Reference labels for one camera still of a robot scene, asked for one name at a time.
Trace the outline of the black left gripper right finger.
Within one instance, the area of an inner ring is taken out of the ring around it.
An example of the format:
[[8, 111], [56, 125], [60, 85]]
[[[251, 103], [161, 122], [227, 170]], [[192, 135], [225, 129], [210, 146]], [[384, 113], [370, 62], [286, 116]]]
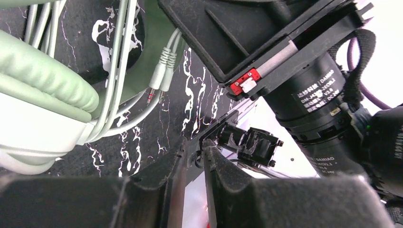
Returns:
[[357, 176], [253, 178], [203, 142], [212, 228], [392, 228], [376, 192]]

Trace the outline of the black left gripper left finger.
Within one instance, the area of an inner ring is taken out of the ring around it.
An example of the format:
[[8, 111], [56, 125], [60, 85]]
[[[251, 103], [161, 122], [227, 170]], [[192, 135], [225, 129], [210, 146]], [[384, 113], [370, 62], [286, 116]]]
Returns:
[[188, 140], [131, 177], [4, 175], [3, 228], [179, 228]]

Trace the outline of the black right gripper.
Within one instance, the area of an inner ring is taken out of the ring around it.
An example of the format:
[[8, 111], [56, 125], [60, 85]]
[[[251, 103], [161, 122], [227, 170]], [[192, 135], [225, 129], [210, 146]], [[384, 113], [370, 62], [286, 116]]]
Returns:
[[263, 97], [320, 176], [365, 175], [357, 73], [337, 48], [363, 24], [352, 0], [160, 0], [233, 98]]

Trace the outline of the mint green headphones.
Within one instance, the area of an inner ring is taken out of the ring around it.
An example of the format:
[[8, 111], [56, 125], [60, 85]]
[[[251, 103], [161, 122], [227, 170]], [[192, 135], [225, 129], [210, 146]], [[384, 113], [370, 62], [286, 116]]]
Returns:
[[180, 30], [153, 1], [146, 11], [145, 47], [128, 69], [137, 1], [120, 1], [107, 86], [98, 93], [54, 58], [64, 5], [0, 3], [2, 9], [29, 9], [23, 39], [0, 33], [0, 166], [15, 173], [44, 173], [76, 145], [137, 126], [169, 90], [184, 47]]

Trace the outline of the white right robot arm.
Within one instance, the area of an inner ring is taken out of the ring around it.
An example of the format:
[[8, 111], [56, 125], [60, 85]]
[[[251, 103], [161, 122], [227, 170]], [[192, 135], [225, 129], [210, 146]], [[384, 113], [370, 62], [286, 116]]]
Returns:
[[357, 0], [161, 0], [235, 101], [263, 98], [313, 178], [269, 171], [283, 142], [225, 118], [199, 137], [211, 228], [393, 228], [403, 207], [403, 108], [362, 106], [376, 45]]

